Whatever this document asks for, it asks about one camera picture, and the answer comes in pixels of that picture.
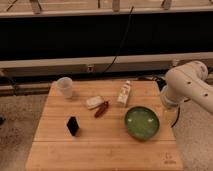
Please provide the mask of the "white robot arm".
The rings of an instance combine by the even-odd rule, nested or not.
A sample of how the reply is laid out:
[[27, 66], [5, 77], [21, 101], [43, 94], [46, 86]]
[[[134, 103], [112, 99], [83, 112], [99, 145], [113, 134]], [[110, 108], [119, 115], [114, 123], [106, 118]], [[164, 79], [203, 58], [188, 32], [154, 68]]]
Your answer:
[[170, 69], [165, 75], [166, 85], [160, 93], [163, 105], [168, 109], [175, 108], [188, 98], [213, 115], [213, 86], [205, 82], [207, 77], [207, 66], [200, 61]]

